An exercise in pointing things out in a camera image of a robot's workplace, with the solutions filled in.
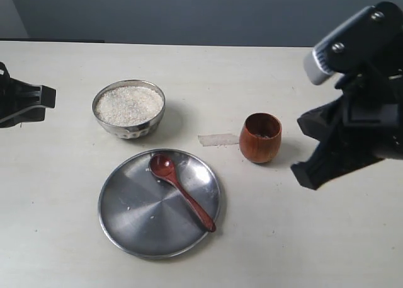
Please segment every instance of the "table surface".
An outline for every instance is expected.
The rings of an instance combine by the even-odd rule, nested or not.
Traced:
[[[311,85],[306,48],[0,42],[11,77],[57,90],[44,122],[0,131],[1,287],[402,287],[402,164],[384,161],[318,191],[290,171],[317,142],[296,119],[337,98]],[[144,79],[167,98],[158,131],[136,142],[107,134],[91,103],[106,85]],[[267,166],[238,145],[198,135],[238,134],[254,112],[283,124]],[[124,160],[154,148],[195,154],[225,191],[218,231],[189,253],[147,261],[102,232],[97,201]]]

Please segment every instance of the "gray wall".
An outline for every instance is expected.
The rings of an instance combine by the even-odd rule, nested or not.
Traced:
[[[0,38],[28,38],[13,0],[0,0]]]
[[[31,37],[311,46],[384,0],[14,0]],[[387,0],[403,7],[403,0]]]

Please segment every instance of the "plate rim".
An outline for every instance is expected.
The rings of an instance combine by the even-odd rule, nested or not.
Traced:
[[[168,253],[165,255],[145,255],[143,253],[137,253],[135,251],[131,251],[128,250],[127,248],[123,247],[121,244],[119,244],[117,241],[115,241],[115,239],[112,238],[112,236],[109,234],[108,230],[106,229],[106,226],[103,222],[103,218],[102,218],[102,213],[101,213],[101,202],[103,199],[103,195],[105,193],[105,189],[107,186],[107,183],[109,182],[109,180],[111,179],[111,177],[120,169],[122,168],[124,165],[126,165],[127,163],[129,163],[131,160],[134,160],[140,156],[143,156],[145,154],[152,154],[152,153],[156,153],[159,151],[171,151],[174,153],[180,153],[180,154],[185,154],[188,155],[189,157],[196,159],[198,162],[200,162],[204,167],[206,167],[206,169],[210,172],[210,174],[212,175],[213,179],[215,180],[216,184],[217,184],[217,190],[218,190],[218,198],[219,198],[219,204],[217,206],[217,212],[215,213],[215,216],[213,218],[214,222],[217,221],[217,218],[220,214],[220,210],[221,210],[221,201],[222,201],[222,191],[221,191],[221,184],[220,184],[220,180],[217,178],[217,176],[215,175],[213,169],[211,169],[211,167],[209,167],[209,165],[206,164],[206,162],[204,162],[203,160],[201,160],[199,157],[195,156],[194,154],[188,153],[186,151],[181,151],[179,149],[172,149],[172,148],[158,148],[158,149],[150,149],[148,151],[142,151],[141,153],[138,153],[128,159],[126,159],[124,162],[120,163],[107,177],[107,179],[105,180],[101,192],[99,193],[99,197],[98,197],[98,219],[99,219],[99,223],[101,224],[102,230],[104,232],[104,234],[106,235],[106,237],[119,249],[123,250],[125,253],[128,253],[129,255],[133,255],[133,256],[137,256],[139,258],[145,258],[145,259],[150,259],[150,260],[159,260],[159,259],[164,259],[164,258],[172,258],[174,256],[178,256],[181,255],[189,250],[191,250],[193,247],[195,247],[198,243],[200,243],[204,238],[206,238],[206,236],[209,234],[209,232],[207,230],[205,230],[204,234],[202,234],[202,236],[200,238],[198,238],[195,242],[193,242],[192,244],[190,244],[189,246],[172,252],[172,253]]]

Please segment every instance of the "spoon handle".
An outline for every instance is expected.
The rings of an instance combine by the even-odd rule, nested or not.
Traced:
[[[193,212],[198,216],[201,223],[206,227],[208,231],[213,233],[216,230],[213,219],[207,214],[202,206],[196,200],[188,194],[188,192],[182,187],[180,182],[176,178],[169,178],[171,183],[182,193],[187,203],[190,205]]]

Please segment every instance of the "piece of tape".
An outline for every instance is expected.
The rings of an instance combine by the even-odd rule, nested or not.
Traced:
[[[235,145],[239,143],[239,137],[233,134],[198,135],[197,139],[202,146]]]

